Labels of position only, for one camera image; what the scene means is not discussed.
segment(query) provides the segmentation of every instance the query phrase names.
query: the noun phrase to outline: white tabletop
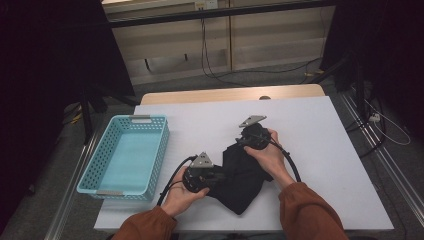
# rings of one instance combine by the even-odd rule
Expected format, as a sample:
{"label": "white tabletop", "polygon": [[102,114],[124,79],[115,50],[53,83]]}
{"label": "white tabletop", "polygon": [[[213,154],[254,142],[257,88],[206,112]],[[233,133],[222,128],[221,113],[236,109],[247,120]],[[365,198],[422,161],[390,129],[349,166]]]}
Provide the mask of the white tabletop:
{"label": "white tabletop", "polygon": [[[151,209],[175,168],[188,156],[206,151],[221,165],[222,152],[235,143],[241,132],[238,125],[250,115],[267,116],[261,124],[277,130],[302,181],[337,211],[346,230],[393,229],[328,97],[143,105],[136,107],[135,114],[168,117],[170,138],[156,197],[152,202],[105,200],[95,229],[116,231],[130,215]],[[273,183],[265,182],[241,216],[206,197],[177,217],[176,231],[281,231],[278,194]]]}

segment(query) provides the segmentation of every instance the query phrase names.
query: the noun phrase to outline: brown sleeve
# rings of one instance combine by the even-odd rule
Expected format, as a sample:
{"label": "brown sleeve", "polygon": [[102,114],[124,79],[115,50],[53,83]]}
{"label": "brown sleeve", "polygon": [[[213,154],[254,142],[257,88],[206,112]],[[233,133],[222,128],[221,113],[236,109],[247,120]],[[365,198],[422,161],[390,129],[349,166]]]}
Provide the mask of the brown sleeve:
{"label": "brown sleeve", "polygon": [[288,239],[347,239],[336,211],[305,183],[289,185],[279,199],[281,226]]}
{"label": "brown sleeve", "polygon": [[125,220],[113,240],[168,240],[176,226],[177,221],[156,206]]}

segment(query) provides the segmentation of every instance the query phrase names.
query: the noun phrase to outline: person's right hand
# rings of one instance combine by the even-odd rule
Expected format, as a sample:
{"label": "person's right hand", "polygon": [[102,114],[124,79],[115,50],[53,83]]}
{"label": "person's right hand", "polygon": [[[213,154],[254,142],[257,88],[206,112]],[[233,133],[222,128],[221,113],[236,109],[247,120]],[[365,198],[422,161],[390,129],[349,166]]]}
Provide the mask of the person's right hand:
{"label": "person's right hand", "polygon": [[[269,128],[268,132],[271,134],[271,138],[275,140],[276,144],[280,145],[278,133]],[[244,147],[244,150],[247,154],[254,157],[259,165],[278,182],[281,189],[295,182],[284,165],[283,153],[273,144],[268,144],[268,146],[262,150],[256,150],[248,146]]]}

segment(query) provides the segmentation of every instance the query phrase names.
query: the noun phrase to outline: metal bracket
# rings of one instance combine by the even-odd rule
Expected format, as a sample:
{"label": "metal bracket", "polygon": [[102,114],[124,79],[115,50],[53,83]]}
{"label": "metal bracket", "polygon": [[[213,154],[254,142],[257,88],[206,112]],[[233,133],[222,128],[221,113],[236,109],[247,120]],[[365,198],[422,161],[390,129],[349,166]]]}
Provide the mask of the metal bracket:
{"label": "metal bracket", "polygon": [[213,163],[209,156],[202,152],[193,162],[190,164],[191,168],[213,168]]}
{"label": "metal bracket", "polygon": [[250,125],[253,125],[257,122],[264,120],[265,118],[266,118],[266,116],[252,115],[252,116],[248,117],[246,120],[244,120],[244,122],[242,124],[240,124],[239,127],[240,128],[248,127]]}

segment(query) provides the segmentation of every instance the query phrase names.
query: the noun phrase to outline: plastic basket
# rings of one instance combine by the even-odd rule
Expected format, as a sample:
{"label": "plastic basket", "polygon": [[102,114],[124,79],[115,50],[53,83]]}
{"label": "plastic basket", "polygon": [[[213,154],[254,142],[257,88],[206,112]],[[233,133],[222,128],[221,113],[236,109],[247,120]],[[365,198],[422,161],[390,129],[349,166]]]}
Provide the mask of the plastic basket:
{"label": "plastic basket", "polygon": [[114,116],[77,191],[100,199],[152,201],[168,138],[163,115]]}

